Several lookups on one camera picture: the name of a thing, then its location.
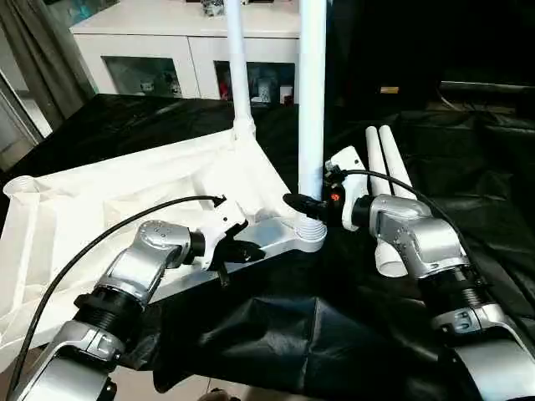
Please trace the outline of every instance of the black cable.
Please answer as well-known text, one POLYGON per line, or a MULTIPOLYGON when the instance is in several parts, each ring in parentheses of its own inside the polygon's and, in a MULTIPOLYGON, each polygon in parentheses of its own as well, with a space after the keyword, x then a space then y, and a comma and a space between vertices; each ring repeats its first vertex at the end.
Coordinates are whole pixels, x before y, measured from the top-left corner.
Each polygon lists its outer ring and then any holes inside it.
POLYGON ((30 348, 30 343, 32 342, 33 335, 35 334, 35 330, 37 329, 37 325, 39 323, 41 316, 43 315, 43 311, 47 305, 48 300, 54 293, 55 288, 58 286, 61 280, 65 277, 65 275, 70 271, 70 269, 76 264, 76 262, 78 262, 82 257, 84 257, 84 255, 87 252, 89 252, 91 249, 97 246, 106 237, 110 236, 111 234, 119 230, 120 228, 130 224, 132 221, 136 221, 140 219, 141 217, 145 217, 149 215, 150 213, 159 211, 160 209, 165 209, 166 207, 178 205, 179 203, 184 203, 184 202, 189 202, 189 201, 213 201, 217 206, 221 204, 221 202, 223 202, 224 199, 219 198, 217 196, 209 196, 209 195, 188 196, 185 198, 170 200, 168 202, 146 209, 145 211, 142 211, 136 215, 133 215, 132 217, 129 217, 128 219, 123 220, 122 222, 117 223, 115 226, 112 226, 108 230, 104 231, 102 234, 100 234, 94 240, 92 240, 84 249, 78 252, 69 261, 69 263, 67 263, 65 267, 61 269, 58 275, 52 280, 52 282, 48 286, 47 291, 44 293, 43 298, 41 298, 41 301, 39 302, 39 305, 37 306, 37 309, 33 315, 32 321, 30 322, 28 331, 26 332, 26 337, 24 338, 24 341, 23 341, 23 345, 20 348, 20 352, 18 353, 18 356, 17 356, 17 362, 15 363, 13 374, 11 376, 11 381, 9 382, 8 396, 6 397, 6 399, 9 399, 13 395, 13 391, 18 385, 21 372, 23 371, 24 361, 26 360, 26 356, 30 348))
MULTIPOLYGON (((400 180, 397 180, 396 178, 394 177, 391 177, 389 175, 386 175, 386 174, 381 174, 381 173, 377 173, 375 171, 367 171, 367 170, 342 170, 342 174, 343 175, 367 175, 367 176, 372 176, 372 177, 377 177, 377 178, 380 178, 382 180, 387 180, 389 181, 390 183, 392 184, 395 184, 395 185, 399 185, 401 188, 409 191, 411 194, 415 195, 418 199, 420 199, 423 203, 425 203, 426 205, 429 206, 429 208, 431 209, 431 211, 436 214, 437 217, 440 217, 442 220, 444 220, 445 222, 447 222, 451 228, 453 228, 453 231, 455 231, 455 233, 457 234, 458 238, 459 238, 459 242, 461 243, 462 247, 464 248, 465 252, 466 252, 466 257, 468 257, 468 260, 470 261, 471 265, 479 272, 479 274, 481 274, 483 277, 485 276, 484 272, 481 270, 481 268, 477 265, 476 263, 476 258, 473 256, 473 253, 470 249, 470 247, 468 246, 468 243, 466 242, 466 239, 465 237, 463 236, 461 230, 459 229, 459 227, 457 227, 457 225, 455 224, 455 222, 446 214, 445 211, 442 210, 442 208, 440 206, 438 206, 436 204, 436 202, 434 202, 431 198, 429 198, 428 196, 424 195, 423 193, 421 193, 419 190, 416 190, 415 188, 413 188, 412 186, 406 184, 405 182, 403 181, 400 181, 400 180)), ((511 274, 509 273, 509 271, 507 269, 504 269, 504 271, 508 274, 508 276, 513 280, 515 281, 515 277, 512 277, 511 274)), ((533 337, 533 335, 531 334, 530 330, 528 329, 528 327, 526 326, 526 324, 522 321, 522 319, 520 319, 516 313, 512 312, 511 308, 507 307, 507 304, 505 302, 503 302, 500 297, 497 296, 497 294, 492 291, 491 288, 488 289, 489 292, 491 293, 491 295, 497 300, 498 303, 500 303, 500 305, 504 308, 504 310, 506 311, 507 315, 516 323, 516 325, 521 328, 525 334, 527 335, 528 338, 530 338, 532 340, 532 342, 535 342, 535 338, 533 337)))

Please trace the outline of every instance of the black cloth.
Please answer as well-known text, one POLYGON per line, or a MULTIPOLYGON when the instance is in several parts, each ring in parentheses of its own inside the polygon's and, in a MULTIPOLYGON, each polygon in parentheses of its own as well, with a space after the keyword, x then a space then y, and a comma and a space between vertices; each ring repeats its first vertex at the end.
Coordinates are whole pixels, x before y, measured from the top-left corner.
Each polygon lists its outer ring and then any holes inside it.
MULTIPOLYGON (((297 189, 296 108, 254 107, 257 140, 297 189)), ((206 100, 99 95, 8 172, 44 175, 207 135, 232 125, 232 106, 206 100)), ((492 114, 405 112, 377 120, 329 116, 325 155, 364 129, 391 125, 415 188, 466 233, 493 291, 533 326, 535 124, 492 114)), ((5 215, 8 203, 0 208, 5 215)), ((321 251, 277 256, 152 305, 123 363, 155 371, 165 391, 197 373, 323 398, 455 399, 442 347, 416 285, 375 270, 364 231, 330 229, 321 251)))

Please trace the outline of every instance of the floor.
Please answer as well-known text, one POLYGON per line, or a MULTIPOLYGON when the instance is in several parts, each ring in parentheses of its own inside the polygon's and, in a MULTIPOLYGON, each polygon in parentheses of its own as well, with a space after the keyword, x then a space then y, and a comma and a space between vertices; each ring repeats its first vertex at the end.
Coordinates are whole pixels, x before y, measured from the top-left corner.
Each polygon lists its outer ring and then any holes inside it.
MULTIPOLYGON (((28 355, 28 361, 32 363, 38 356, 38 351, 33 350, 28 355)), ((12 369, 0 373, 0 399, 5 399, 12 369)), ((115 401, 197 401, 214 388, 227 391, 232 397, 241 401, 314 401, 301 395, 281 393, 264 388, 254 388, 245 384, 231 383, 216 378, 191 376, 178 383, 171 391, 159 394, 152 384, 152 372, 135 372, 127 368, 117 368, 111 379, 117 384, 115 401)))

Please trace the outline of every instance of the gray curtain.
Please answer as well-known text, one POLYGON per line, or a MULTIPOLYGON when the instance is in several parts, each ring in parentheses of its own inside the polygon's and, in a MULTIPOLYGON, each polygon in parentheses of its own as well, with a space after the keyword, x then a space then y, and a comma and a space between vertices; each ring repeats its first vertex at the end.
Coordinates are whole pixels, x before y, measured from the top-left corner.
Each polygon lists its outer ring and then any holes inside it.
POLYGON ((78 52, 42 0, 0 0, 0 23, 30 94, 53 129, 93 95, 78 52))

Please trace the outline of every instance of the white pole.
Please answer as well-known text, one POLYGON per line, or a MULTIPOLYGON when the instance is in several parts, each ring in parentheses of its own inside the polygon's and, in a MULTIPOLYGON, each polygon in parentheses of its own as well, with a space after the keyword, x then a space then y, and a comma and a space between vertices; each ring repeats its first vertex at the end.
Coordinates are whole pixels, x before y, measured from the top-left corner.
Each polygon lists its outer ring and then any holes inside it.
POLYGON ((227 37, 230 54, 232 99, 234 102, 234 131, 237 138, 256 134, 251 116, 249 98, 249 81, 247 78, 247 60, 242 29, 241 0, 225 0, 227 15, 227 37))
MULTIPOLYGON (((401 159, 398 145, 395 143, 394 136, 392 135, 392 130, 388 125, 383 125, 379 128, 379 135, 381 144, 383 145, 383 151, 385 152, 386 165, 388 165, 390 176, 412 186, 403 159, 401 159)), ((414 196, 412 192, 409 192, 396 184, 393 184, 392 186, 394 187, 394 194, 396 196, 399 196, 400 198, 416 199, 416 196, 414 196)))
MULTIPOLYGON (((368 147, 369 169, 377 173, 386 174, 383 151, 381 150, 379 135, 375 127, 368 127, 366 129, 366 145, 368 147)), ((382 194, 391 195, 388 181, 377 177, 371 177, 371 190, 375 196, 382 194)), ((375 267, 381 275, 386 277, 402 277, 407 274, 407 269, 397 250, 382 240, 377 240, 375 267)))
MULTIPOLYGON (((327 0, 301 0, 299 12, 299 193, 321 201, 327 0)), ((297 234, 302 240, 321 247, 325 233, 321 222, 301 216, 297 234)))

